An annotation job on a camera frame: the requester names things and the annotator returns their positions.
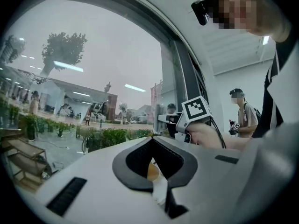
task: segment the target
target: tree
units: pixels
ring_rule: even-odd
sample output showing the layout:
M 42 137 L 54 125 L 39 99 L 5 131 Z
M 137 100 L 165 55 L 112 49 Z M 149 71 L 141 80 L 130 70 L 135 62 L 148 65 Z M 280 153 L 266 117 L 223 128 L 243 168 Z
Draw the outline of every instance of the tree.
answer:
M 64 67 L 56 66 L 54 61 L 77 65 L 81 62 L 84 53 L 84 44 L 87 42 L 85 34 L 74 33 L 72 36 L 61 32 L 58 35 L 51 33 L 47 40 L 48 44 L 43 45 L 44 68 L 41 75 L 48 77 L 53 68 L 63 70 Z
M 4 45 L 4 49 L 2 52 L 2 56 L 6 56 L 4 60 L 12 63 L 19 55 L 25 50 L 25 42 L 20 41 L 13 35 L 10 35 L 3 44 L 1 44 L 0 51 L 2 50 L 2 45 Z
M 127 114 L 128 105 L 126 103 L 122 103 L 122 104 L 120 104 L 119 109 L 121 110 L 121 124 L 122 124 L 123 116 L 124 116 L 124 114 L 125 115 Z

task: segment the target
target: ceiling light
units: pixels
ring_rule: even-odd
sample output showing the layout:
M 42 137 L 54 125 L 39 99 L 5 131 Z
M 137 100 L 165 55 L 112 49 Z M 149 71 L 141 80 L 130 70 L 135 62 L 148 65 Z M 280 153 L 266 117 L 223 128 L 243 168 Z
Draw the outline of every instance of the ceiling light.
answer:
M 267 45 L 269 41 L 269 36 L 264 36 L 263 37 L 263 45 Z
M 125 86 L 126 86 L 127 88 L 130 88 L 130 89 L 133 89 L 133 90 L 136 90 L 136 91 L 145 92 L 145 90 L 140 89 L 140 88 L 135 87 L 135 86 L 132 86 L 132 85 L 129 85 L 129 84 L 125 84 Z
M 88 104 L 88 105 L 92 105 L 92 103 L 83 102 L 83 101 L 81 101 L 81 103 Z
M 82 94 L 82 93 L 78 93 L 78 92 L 74 92 L 74 91 L 73 91 L 73 93 L 78 94 L 78 95 L 85 95 L 85 96 L 90 97 L 90 95 L 86 95 L 86 94 Z
M 68 68 L 68 69 L 83 72 L 83 69 L 81 67 L 77 67 L 77 66 L 74 66 L 74 65 L 69 65 L 69 64 L 62 63 L 62 62 L 57 62 L 57 61 L 54 61 L 54 64 L 56 66 L 60 66 L 60 67 L 64 67 L 64 68 Z

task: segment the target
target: backpack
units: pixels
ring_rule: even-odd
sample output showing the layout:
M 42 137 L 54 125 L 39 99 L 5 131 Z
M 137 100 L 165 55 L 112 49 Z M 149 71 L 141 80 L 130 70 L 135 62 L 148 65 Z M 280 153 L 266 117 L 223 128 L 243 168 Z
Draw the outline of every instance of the backpack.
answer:
M 243 110 L 245 113 L 245 106 L 246 106 L 247 102 L 244 104 Z M 258 111 L 258 109 L 254 108 L 254 110 L 256 111 L 256 117 L 257 117 L 257 121 L 260 122 L 261 119 L 261 113 Z

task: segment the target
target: wall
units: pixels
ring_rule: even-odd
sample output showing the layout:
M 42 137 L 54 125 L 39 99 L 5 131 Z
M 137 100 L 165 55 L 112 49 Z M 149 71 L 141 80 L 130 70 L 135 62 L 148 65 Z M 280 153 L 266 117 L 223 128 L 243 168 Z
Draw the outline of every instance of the wall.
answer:
M 272 61 L 243 67 L 216 75 L 217 87 L 223 109 L 224 132 L 228 133 L 229 119 L 238 120 L 238 105 L 231 103 L 229 92 L 240 88 L 246 100 L 262 112 L 264 82 Z

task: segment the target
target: sky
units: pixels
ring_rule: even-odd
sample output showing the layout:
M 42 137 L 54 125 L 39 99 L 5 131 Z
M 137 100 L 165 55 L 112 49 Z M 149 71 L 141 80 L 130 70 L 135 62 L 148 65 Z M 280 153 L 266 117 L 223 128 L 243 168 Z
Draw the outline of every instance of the sky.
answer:
M 160 42 L 126 18 L 103 8 L 65 0 L 48 0 L 25 13 L 7 35 L 23 38 L 23 55 L 10 66 L 39 74 L 43 68 L 42 45 L 50 33 L 86 34 L 84 72 L 52 70 L 49 78 L 104 91 L 118 96 L 118 103 L 138 109 L 151 104 L 150 88 L 162 79 Z M 135 91 L 125 84 L 145 90 Z

